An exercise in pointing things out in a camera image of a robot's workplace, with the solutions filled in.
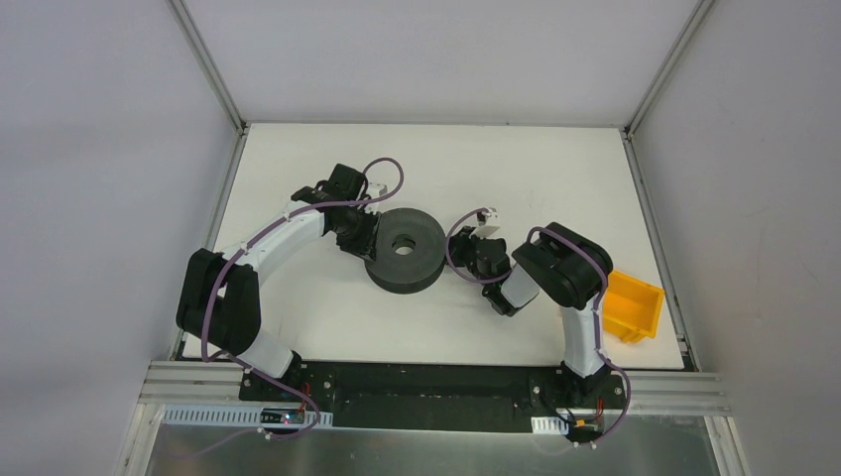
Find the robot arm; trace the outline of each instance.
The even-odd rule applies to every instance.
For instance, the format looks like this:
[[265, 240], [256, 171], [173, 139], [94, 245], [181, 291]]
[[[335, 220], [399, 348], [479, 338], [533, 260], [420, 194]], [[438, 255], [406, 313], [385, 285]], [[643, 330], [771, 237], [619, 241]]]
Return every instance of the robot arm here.
[[[366, 192], [366, 188], [369, 195], [381, 196], [386, 191], [381, 185], [367, 184], [361, 173], [337, 165], [330, 179], [323, 180], [315, 188], [306, 186], [293, 195], [293, 201], [284, 212], [272, 220], [274, 223], [278, 218], [288, 217], [283, 226], [268, 233], [264, 231], [268, 227], [261, 227], [247, 240], [227, 247], [221, 253], [205, 249], [195, 252], [187, 265], [181, 290], [176, 316], [178, 326], [195, 336], [201, 335], [214, 282], [228, 261], [244, 251], [224, 276], [224, 288], [213, 305], [207, 340], [271, 377], [284, 376], [300, 356], [262, 328], [260, 286], [289, 257], [328, 231], [335, 232], [336, 244], [342, 251], [362, 259], [373, 259], [379, 213], [372, 207], [343, 206], [295, 213], [315, 203], [354, 200]], [[249, 249], [248, 244], [255, 241]]]
[[[581, 256], [546, 233], [512, 253], [517, 260], [512, 268], [505, 240], [489, 238], [499, 228], [496, 211], [486, 209], [478, 218], [478, 228], [466, 226], [450, 240], [448, 247], [454, 263], [467, 268], [477, 279], [494, 281], [484, 286], [482, 296], [500, 314], [514, 315], [541, 289], [557, 302], [566, 343], [561, 368], [571, 371], [566, 374], [575, 381], [572, 386], [586, 395], [599, 376], [610, 372], [595, 346], [601, 341], [601, 336], [596, 339], [595, 335], [597, 329], [601, 332], [601, 325], [594, 325], [596, 316], [592, 310], [602, 285], [598, 273]], [[489, 223], [493, 226], [491, 233], [486, 231]], [[557, 223], [550, 223], [545, 230], [580, 248], [605, 276], [613, 271], [610, 256], [599, 245]], [[601, 319], [601, 305], [597, 315]]]

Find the red wire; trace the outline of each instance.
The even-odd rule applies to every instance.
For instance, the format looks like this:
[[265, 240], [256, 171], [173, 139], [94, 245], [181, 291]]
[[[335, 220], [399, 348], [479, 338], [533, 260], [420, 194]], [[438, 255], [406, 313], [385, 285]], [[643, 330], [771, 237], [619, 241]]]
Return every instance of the red wire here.
[[[309, 382], [304, 382], [303, 387], [301, 387], [300, 390], [306, 395], [309, 395]], [[304, 410], [306, 410], [306, 402], [301, 400], [300, 407], [298, 407], [298, 413], [303, 413]]]

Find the aluminum frame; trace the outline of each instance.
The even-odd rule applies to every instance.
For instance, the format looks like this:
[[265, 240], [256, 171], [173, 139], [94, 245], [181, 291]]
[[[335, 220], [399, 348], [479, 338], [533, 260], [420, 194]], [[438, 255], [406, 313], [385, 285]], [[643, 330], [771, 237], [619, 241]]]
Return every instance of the aluminum frame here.
[[184, 39], [195, 56], [195, 60], [198, 62], [198, 66], [204, 73], [207, 83], [213, 89], [213, 93], [216, 94], [219, 104], [225, 109], [225, 113], [228, 119], [230, 119], [231, 124], [233, 124], [234, 128], [241, 135], [243, 129], [245, 129], [245, 121], [242, 118], [242, 114], [239, 113], [239, 109], [236, 107], [233, 96], [231, 96], [231, 91], [225, 85], [222, 74], [219, 72], [219, 68], [216, 67], [216, 63], [213, 61], [213, 57], [210, 55], [210, 51], [207, 49], [207, 45], [204, 43], [204, 39], [198, 31], [198, 27], [189, 14], [184, 0], [167, 0], [167, 4], [173, 12], [173, 17], [176, 23], [179, 24], [184, 34]]
[[[242, 118], [233, 97], [216, 67], [200, 32], [192, 20], [183, 0], [167, 0], [181, 27], [202, 72], [225, 109], [233, 127], [239, 133], [231, 163], [225, 175], [213, 211], [211, 226], [204, 246], [212, 247], [221, 225], [224, 209], [230, 196], [248, 134], [248, 124]], [[646, 190], [644, 173], [634, 152], [634, 134], [639, 129], [683, 57], [687, 46], [706, 19], [715, 0], [698, 0], [692, 14], [675, 40], [651, 86], [625, 128], [622, 140], [625, 145], [634, 186], [643, 210], [650, 241], [666, 294], [667, 305], [678, 333], [681, 349], [700, 368], [691, 345], [686, 340], [686, 325], [680, 310], [671, 274], [662, 249], [658, 221], [651, 198]], [[182, 339], [179, 332], [171, 358], [175, 358]], [[744, 451], [731, 415], [731, 409], [717, 374], [659, 371], [631, 371], [634, 396], [629, 412], [645, 416], [703, 416], [710, 441], [722, 475], [750, 475]], [[120, 453], [116, 474], [134, 476], [146, 474], [158, 429], [167, 405], [190, 404], [199, 406], [259, 406], [260, 403], [238, 400], [242, 369], [232, 363], [204, 364], [199, 362], [153, 361], [147, 372], [143, 388], [131, 420], [128, 435]]]

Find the metal bar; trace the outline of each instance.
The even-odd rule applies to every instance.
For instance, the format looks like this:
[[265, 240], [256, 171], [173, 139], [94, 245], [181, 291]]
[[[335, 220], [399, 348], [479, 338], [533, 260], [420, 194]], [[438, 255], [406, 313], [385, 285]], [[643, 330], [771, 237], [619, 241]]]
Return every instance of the metal bar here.
[[622, 129], [627, 124], [625, 123], [603, 123], [603, 122], [518, 122], [518, 121], [419, 121], [419, 120], [401, 120], [401, 119], [296, 119], [296, 120], [256, 120], [247, 121], [249, 124], [336, 124], [336, 125], [400, 125], [400, 126], [511, 126], [511, 127], [566, 127], [575, 129]]
[[[633, 415], [728, 416], [717, 374], [630, 371]], [[240, 402], [242, 369], [232, 363], [152, 362], [141, 403], [253, 406]]]
[[721, 476], [750, 476], [742, 442], [731, 416], [706, 416], [710, 444]]
[[219, 235], [219, 228], [222, 227], [222, 218], [225, 216], [225, 208], [228, 205], [228, 198], [231, 196], [231, 189], [234, 186], [234, 179], [239, 169], [239, 163], [242, 161], [242, 153], [245, 150], [245, 143], [248, 140], [249, 128], [242, 130], [237, 142], [234, 145], [234, 151], [231, 154], [231, 162], [228, 164], [228, 171], [225, 173], [225, 180], [222, 182], [222, 187], [219, 190], [219, 195], [216, 197], [216, 206], [213, 208], [213, 216], [210, 220], [210, 229], [207, 230], [207, 236], [204, 238], [204, 248], [212, 250], [216, 245], [216, 237]]
[[120, 452], [116, 476], [144, 476], [152, 457], [164, 406], [138, 404], [129, 434]]
[[689, 332], [686, 329], [686, 319], [683, 317], [683, 312], [680, 309], [677, 292], [674, 289], [674, 281], [671, 279], [671, 271], [668, 268], [668, 261], [665, 258], [665, 250], [662, 246], [662, 239], [660, 236], [660, 229], [658, 226], [657, 215], [646, 186], [643, 169], [637, 160], [637, 154], [634, 151], [634, 144], [629, 140], [628, 135], [622, 133], [622, 144], [625, 146], [625, 156], [628, 158], [628, 166], [631, 169], [631, 177], [634, 180], [634, 188], [637, 190], [637, 199], [640, 201], [640, 208], [643, 210], [643, 219], [646, 222], [646, 229], [649, 232], [649, 241], [652, 242], [652, 250], [655, 253], [655, 263], [657, 263], [658, 271], [660, 272], [660, 279], [662, 287], [665, 290], [666, 305], [671, 314], [671, 322], [674, 324], [674, 330], [677, 334], [683, 336], [686, 340], [689, 356], [695, 367], [701, 369], [694, 349], [691, 346]]
[[167, 0], [167, 3], [170, 5], [173, 16], [184, 33], [184, 37], [192, 53], [195, 55], [198, 65], [201, 67], [202, 72], [204, 72], [204, 77], [210, 83], [210, 88], [213, 89], [216, 98], [225, 109], [225, 113], [228, 115], [234, 128], [241, 134], [245, 128], [245, 121], [242, 119], [242, 115], [234, 103], [231, 92], [225, 85], [225, 81], [222, 79], [222, 75], [219, 73], [213, 57], [210, 55], [210, 51], [207, 49], [207, 45], [204, 43], [204, 39], [198, 31], [198, 27], [189, 14], [184, 0]]
[[671, 50], [668, 51], [668, 55], [665, 56], [665, 60], [655, 75], [654, 81], [652, 81], [652, 84], [646, 91], [646, 95], [643, 96], [643, 101], [637, 106], [631, 122], [628, 123], [626, 131], [631, 138], [637, 133], [637, 129], [640, 128], [643, 119], [646, 118], [646, 115], [652, 109], [658, 97], [660, 97], [660, 94], [663, 92], [663, 86], [671, 78], [675, 67], [686, 52], [686, 47], [688, 47], [689, 42], [691, 42], [692, 38], [698, 32], [699, 27], [703, 24], [715, 3], [715, 0], [698, 0], [698, 3], [695, 4], [695, 8], [689, 15], [689, 19], [683, 25], [680, 35], [677, 36], [677, 40], [671, 46]]
[[242, 368], [233, 363], [153, 361], [139, 402], [237, 405], [241, 380]]

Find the metal surface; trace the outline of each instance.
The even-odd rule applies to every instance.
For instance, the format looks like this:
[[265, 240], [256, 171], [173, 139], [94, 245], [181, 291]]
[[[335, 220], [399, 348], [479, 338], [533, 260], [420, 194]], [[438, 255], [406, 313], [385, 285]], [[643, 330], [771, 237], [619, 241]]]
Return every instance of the metal surface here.
[[164, 406], [138, 404], [129, 426], [128, 437], [120, 451], [116, 476], [141, 476], [146, 474], [152, 449], [164, 414]]
[[213, 57], [210, 55], [210, 51], [207, 49], [204, 40], [201, 38], [201, 33], [198, 31], [198, 27], [189, 14], [186, 4], [184, 4], [183, 0], [167, 0], [167, 3], [170, 5], [173, 16], [183, 31], [186, 42], [189, 44], [195, 59], [198, 61], [198, 65], [201, 67], [202, 72], [204, 72], [210, 88], [213, 89], [213, 93], [216, 94], [216, 98], [219, 99], [219, 103], [225, 109], [225, 113], [228, 115], [234, 128], [242, 134], [242, 130], [245, 128], [245, 121], [240, 115], [230, 91], [225, 86], [225, 81], [222, 79], [216, 63], [213, 62]]
[[681, 336], [687, 347], [692, 363], [698, 370], [701, 370], [700, 363], [694, 355], [688, 334], [686, 321], [678, 304], [677, 293], [674, 290], [674, 282], [671, 280], [671, 272], [668, 269], [668, 262], [665, 259], [665, 251], [662, 247], [662, 240], [658, 229], [657, 215], [652, 204], [649, 192], [646, 189], [646, 180], [640, 163], [637, 161], [637, 154], [634, 152], [634, 144], [627, 134], [622, 134], [622, 143], [625, 146], [625, 155], [628, 158], [628, 166], [631, 168], [631, 177], [634, 179], [634, 188], [637, 190], [637, 198], [640, 201], [640, 208], [643, 210], [643, 219], [646, 221], [646, 229], [649, 231], [649, 240], [652, 243], [652, 251], [655, 254], [655, 262], [660, 272], [662, 287], [665, 290], [666, 305], [671, 313], [671, 321], [674, 324], [674, 331]]
[[316, 430], [267, 442], [256, 432], [188, 460], [238, 428], [163, 425], [150, 476], [310, 475], [715, 475], [701, 417], [632, 416], [593, 450], [559, 435], [395, 430]]
[[694, 10], [692, 10], [692, 14], [689, 15], [689, 19], [683, 26], [683, 30], [680, 32], [680, 35], [677, 37], [677, 40], [671, 47], [671, 50], [669, 50], [668, 55], [666, 55], [665, 61], [660, 66], [660, 69], [655, 76], [655, 80], [652, 82], [652, 85], [649, 86], [649, 90], [646, 91], [646, 95], [643, 96], [643, 101], [639, 106], [637, 106], [637, 110], [634, 112], [631, 122], [626, 127], [626, 131], [632, 138], [637, 132], [637, 129], [639, 129], [643, 119], [646, 118], [646, 115], [657, 101], [657, 98], [663, 91], [663, 86], [671, 77], [675, 67], [683, 57], [683, 53], [686, 51], [686, 48], [689, 46], [689, 43], [695, 36], [695, 33], [697, 33], [698, 29], [703, 24], [704, 19], [706, 19], [707, 14], [710, 12], [713, 5], [715, 5], [715, 0], [698, 0]]
[[733, 418], [707, 416], [705, 421], [719, 473], [722, 476], [750, 476], [751, 470]]

